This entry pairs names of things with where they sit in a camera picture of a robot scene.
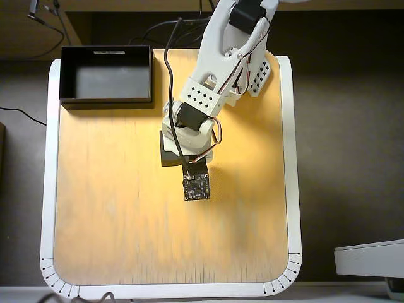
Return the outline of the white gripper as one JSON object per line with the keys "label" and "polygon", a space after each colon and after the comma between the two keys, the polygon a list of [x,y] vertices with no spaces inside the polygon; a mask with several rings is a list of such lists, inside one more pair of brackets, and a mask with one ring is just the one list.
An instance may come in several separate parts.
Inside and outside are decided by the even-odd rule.
{"label": "white gripper", "polygon": [[160,158],[163,167],[182,164],[182,158],[188,162],[213,159],[213,146],[222,138],[222,130],[215,135],[213,126],[217,119],[208,117],[187,103],[172,103],[172,115],[169,117],[169,105],[163,108],[162,129],[160,131]]}

